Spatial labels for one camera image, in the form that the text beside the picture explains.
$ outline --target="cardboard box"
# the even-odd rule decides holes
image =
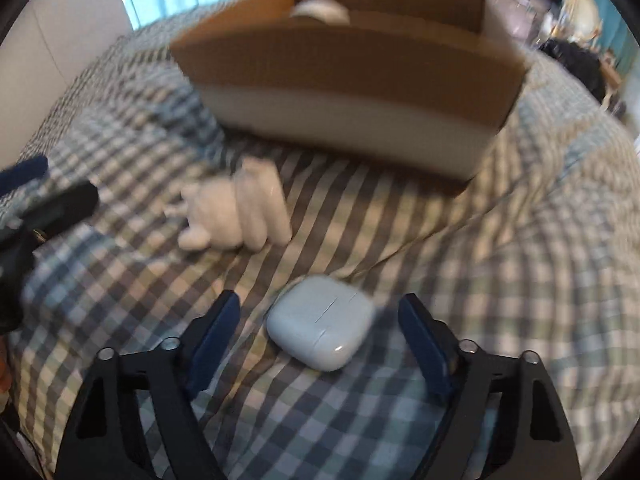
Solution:
[[[526,73],[484,0],[336,0],[349,25],[290,18],[302,0],[238,0],[171,51],[222,125],[470,179]]]

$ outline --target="plush toy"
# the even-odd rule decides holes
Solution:
[[[282,183],[270,160],[245,157],[233,176],[187,184],[180,194],[183,202],[167,207],[164,214],[187,217],[189,227],[178,237],[181,249],[233,249],[244,244],[258,252],[267,239],[276,245],[291,241]]]

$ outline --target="plaid blanket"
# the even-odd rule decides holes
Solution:
[[[595,480],[640,414],[640,166],[628,133],[532,54],[522,97],[455,200],[365,164],[227,139],[163,46],[203,12],[139,31],[87,69],[25,150],[49,155],[50,176],[4,206],[6,217],[85,178],[100,191],[89,222],[39,250],[24,328],[10,337],[14,402],[45,466],[100,348],[180,335],[231,288],[241,323],[193,403],[229,478],[409,478],[442,416],[396,321],[398,299],[416,292],[458,337],[542,356]],[[181,252],[184,225],[165,205],[246,154],[277,164],[292,243]],[[358,286],[381,311],[331,374],[280,352],[262,326],[277,293],[314,273]],[[148,399],[142,412],[156,471],[172,478]]]

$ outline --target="checkered fabric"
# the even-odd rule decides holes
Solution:
[[[365,164],[225,137],[162,46],[202,12],[124,38],[89,68],[25,150],[49,155],[49,177],[4,206],[6,217],[85,178],[100,190],[88,222],[39,250],[24,328],[10,337],[14,402],[45,466],[100,348],[152,348],[230,288],[239,329],[193,403],[229,478],[410,478],[442,415],[396,321],[398,299],[415,292],[459,338],[539,352],[595,480],[640,414],[640,166],[626,130],[532,54],[478,176],[446,200]],[[183,253],[184,224],[163,208],[247,154],[277,164],[292,242]],[[380,308],[353,360],[328,374],[280,352],[262,325],[287,283],[315,273]],[[172,478],[148,399],[142,412],[154,466]]]

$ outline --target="blue gripper pad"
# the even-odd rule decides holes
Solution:
[[[235,293],[224,291],[211,309],[216,306],[219,307],[218,315],[191,355],[184,385],[189,400],[195,399],[199,392],[206,390],[211,384],[240,321],[240,299]]]
[[[11,168],[0,171],[0,197],[11,193],[14,189],[24,186],[35,178],[41,178],[49,169],[49,162],[44,155],[38,155]]]
[[[458,340],[444,323],[431,317],[415,294],[407,294],[400,300],[398,322],[411,352],[418,361],[429,393],[443,400],[448,399],[455,389],[451,376],[451,362],[455,359],[455,349],[442,346],[457,345]]]

